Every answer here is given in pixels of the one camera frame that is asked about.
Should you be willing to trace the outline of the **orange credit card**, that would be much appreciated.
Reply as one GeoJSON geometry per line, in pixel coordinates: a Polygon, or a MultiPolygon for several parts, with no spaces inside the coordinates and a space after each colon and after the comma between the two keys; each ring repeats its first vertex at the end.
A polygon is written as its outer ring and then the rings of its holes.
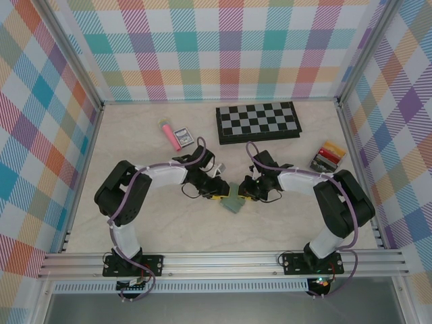
{"type": "Polygon", "coordinates": [[[346,150],[331,141],[326,141],[323,148],[338,156],[339,159],[343,159],[346,156],[346,150]]]}

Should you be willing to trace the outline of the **aluminium frame post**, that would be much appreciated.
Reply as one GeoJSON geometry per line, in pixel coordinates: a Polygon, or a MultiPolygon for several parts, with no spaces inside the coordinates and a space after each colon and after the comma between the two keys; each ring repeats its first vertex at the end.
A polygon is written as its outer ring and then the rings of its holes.
{"type": "Polygon", "coordinates": [[[65,58],[68,63],[71,64],[73,71],[76,73],[77,78],[81,81],[82,86],[86,93],[89,95],[92,102],[98,107],[99,110],[103,110],[103,101],[97,93],[97,90],[90,79],[87,71],[85,70],[77,52],[75,51],[68,35],[63,30],[59,20],[57,19],[55,12],[51,9],[48,0],[35,0],[41,6],[41,9],[46,15],[46,21],[48,22],[50,31],[53,33],[55,40],[59,43],[59,48],[65,54],[65,58]]]}
{"type": "Polygon", "coordinates": [[[354,90],[403,1],[370,0],[354,34],[353,45],[341,66],[342,71],[333,98],[336,108],[342,107],[354,90]]]}

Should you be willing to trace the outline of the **aluminium mounting rail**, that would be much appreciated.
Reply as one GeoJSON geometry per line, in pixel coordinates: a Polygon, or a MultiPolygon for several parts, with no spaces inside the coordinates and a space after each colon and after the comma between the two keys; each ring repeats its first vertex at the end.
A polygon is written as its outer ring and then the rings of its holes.
{"type": "MultiPolygon", "coordinates": [[[[285,268],[280,251],[162,252],[160,279],[282,278],[285,268]]],[[[103,253],[47,254],[40,280],[104,279],[103,253]]],[[[336,277],[404,277],[410,275],[400,250],[372,249],[341,252],[344,272],[336,277]]]]}

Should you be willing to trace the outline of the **small controller board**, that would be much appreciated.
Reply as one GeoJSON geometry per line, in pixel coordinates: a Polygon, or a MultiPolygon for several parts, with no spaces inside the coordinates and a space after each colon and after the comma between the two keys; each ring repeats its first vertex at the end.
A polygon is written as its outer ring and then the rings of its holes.
{"type": "Polygon", "coordinates": [[[329,290],[333,279],[329,277],[316,277],[308,279],[308,289],[318,292],[321,290],[329,290]]]}
{"type": "Polygon", "coordinates": [[[148,290],[148,281],[140,278],[121,279],[117,280],[115,290],[120,293],[122,290],[125,293],[143,293],[148,290]]]}

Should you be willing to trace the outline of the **green card holder wallet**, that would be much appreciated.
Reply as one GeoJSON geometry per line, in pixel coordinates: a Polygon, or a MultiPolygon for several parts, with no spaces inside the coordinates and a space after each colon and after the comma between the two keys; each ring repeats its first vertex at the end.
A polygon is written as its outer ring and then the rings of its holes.
{"type": "Polygon", "coordinates": [[[238,213],[240,209],[245,205],[246,200],[238,194],[239,185],[230,182],[229,183],[229,194],[227,197],[223,197],[220,201],[220,205],[232,213],[238,213]]]}

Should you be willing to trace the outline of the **blue playing card deck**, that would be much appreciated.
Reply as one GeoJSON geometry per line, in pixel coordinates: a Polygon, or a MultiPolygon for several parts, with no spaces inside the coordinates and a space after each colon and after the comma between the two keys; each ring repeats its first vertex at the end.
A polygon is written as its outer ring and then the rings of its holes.
{"type": "Polygon", "coordinates": [[[187,127],[175,130],[173,134],[181,148],[185,148],[194,144],[194,139],[187,127]]]}

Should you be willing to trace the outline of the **black credit card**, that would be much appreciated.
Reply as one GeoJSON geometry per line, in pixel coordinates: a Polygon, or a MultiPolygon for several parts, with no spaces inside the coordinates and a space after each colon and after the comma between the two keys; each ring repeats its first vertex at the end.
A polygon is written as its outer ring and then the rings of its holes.
{"type": "Polygon", "coordinates": [[[328,169],[331,169],[331,168],[336,169],[338,167],[337,163],[332,162],[331,160],[327,159],[326,157],[324,157],[321,154],[316,154],[313,161],[316,164],[321,165],[321,166],[328,168],[328,169]]]}

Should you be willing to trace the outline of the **red credit card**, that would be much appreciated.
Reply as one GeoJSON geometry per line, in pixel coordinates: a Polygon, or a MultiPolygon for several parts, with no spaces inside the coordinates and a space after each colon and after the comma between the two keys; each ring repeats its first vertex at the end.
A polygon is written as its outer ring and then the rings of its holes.
{"type": "Polygon", "coordinates": [[[333,151],[327,150],[325,147],[321,147],[319,150],[320,156],[326,158],[332,163],[338,164],[341,161],[341,157],[335,154],[333,151]]]}

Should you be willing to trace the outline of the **folding chess board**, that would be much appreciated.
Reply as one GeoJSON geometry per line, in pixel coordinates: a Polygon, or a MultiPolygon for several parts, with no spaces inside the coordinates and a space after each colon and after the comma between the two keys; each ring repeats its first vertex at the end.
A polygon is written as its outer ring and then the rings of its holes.
{"type": "Polygon", "coordinates": [[[216,108],[219,143],[298,138],[302,128],[291,101],[216,108]]]}

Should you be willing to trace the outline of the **aluminium side rail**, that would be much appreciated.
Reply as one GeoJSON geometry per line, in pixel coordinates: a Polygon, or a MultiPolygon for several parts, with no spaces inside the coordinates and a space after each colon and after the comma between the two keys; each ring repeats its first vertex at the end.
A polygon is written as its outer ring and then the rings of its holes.
{"type": "Polygon", "coordinates": [[[358,179],[358,182],[360,183],[360,186],[364,190],[365,194],[369,197],[371,200],[374,208],[375,208],[375,216],[370,220],[371,227],[372,227],[372,233],[374,234],[375,241],[377,243],[377,247],[380,249],[387,248],[385,238],[383,237],[383,234],[381,233],[381,224],[377,218],[378,211],[377,207],[375,206],[375,202],[373,200],[373,197],[371,196],[371,191],[369,190],[367,179],[366,179],[366,173],[360,158],[360,154],[357,151],[355,141],[354,141],[354,135],[352,133],[352,130],[350,128],[348,118],[346,117],[346,113],[344,111],[343,105],[339,103],[338,101],[335,101],[335,109],[337,111],[337,116],[339,118],[342,132],[344,133],[345,141],[348,147],[348,151],[350,153],[350,158],[352,160],[352,164],[354,167],[354,171],[356,174],[356,177],[358,179]]]}
{"type": "Polygon", "coordinates": [[[77,215],[77,210],[78,210],[78,205],[82,196],[82,191],[84,189],[84,184],[85,184],[85,180],[88,174],[88,169],[90,166],[90,162],[92,159],[92,154],[94,152],[94,148],[95,148],[95,144],[97,142],[97,136],[99,134],[99,130],[101,127],[101,122],[103,120],[103,115],[104,115],[104,110],[105,110],[105,105],[102,104],[99,107],[98,113],[96,115],[96,120],[95,120],[95,125],[94,125],[94,130],[92,132],[92,136],[90,137],[90,142],[88,144],[88,148],[86,150],[86,154],[85,154],[85,160],[84,160],[84,164],[83,164],[83,168],[82,168],[82,173],[80,174],[79,178],[78,178],[78,182],[77,182],[77,188],[76,188],[76,192],[74,195],[74,200],[71,206],[70,211],[67,214],[67,217],[65,218],[65,223],[62,227],[62,230],[60,232],[60,237],[59,237],[59,241],[57,243],[57,245],[55,246],[54,249],[54,253],[62,253],[63,252],[63,248],[65,247],[65,245],[67,244],[67,236],[70,235],[72,228],[73,228],[73,224],[77,215]]]}

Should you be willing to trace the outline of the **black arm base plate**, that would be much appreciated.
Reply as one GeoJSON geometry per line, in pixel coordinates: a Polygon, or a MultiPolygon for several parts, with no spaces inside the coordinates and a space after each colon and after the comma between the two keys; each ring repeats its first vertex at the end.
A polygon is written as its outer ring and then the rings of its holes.
{"type": "MultiPolygon", "coordinates": [[[[163,269],[163,255],[144,254],[132,259],[135,263],[150,269],[157,277],[161,276],[163,269]]],[[[131,264],[116,254],[103,257],[103,277],[148,277],[149,272],[141,267],[131,264]]]]}
{"type": "Polygon", "coordinates": [[[288,252],[282,254],[281,265],[285,275],[339,275],[344,273],[340,253],[334,252],[324,259],[314,254],[288,252]]]}

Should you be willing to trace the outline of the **clear plastic card box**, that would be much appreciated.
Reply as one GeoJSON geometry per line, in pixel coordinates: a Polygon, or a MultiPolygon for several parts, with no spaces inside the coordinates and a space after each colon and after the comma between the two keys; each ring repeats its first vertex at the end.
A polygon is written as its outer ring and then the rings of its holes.
{"type": "Polygon", "coordinates": [[[309,167],[315,172],[333,173],[345,156],[346,151],[342,147],[326,141],[311,159],[309,167]]]}

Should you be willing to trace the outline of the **pink toy microphone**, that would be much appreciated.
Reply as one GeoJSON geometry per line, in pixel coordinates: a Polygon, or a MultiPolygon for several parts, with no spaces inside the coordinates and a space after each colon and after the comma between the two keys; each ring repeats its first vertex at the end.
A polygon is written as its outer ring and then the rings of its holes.
{"type": "Polygon", "coordinates": [[[166,118],[162,118],[158,121],[158,126],[163,131],[174,150],[176,152],[181,151],[182,147],[180,146],[175,134],[173,133],[169,121],[166,118]]]}

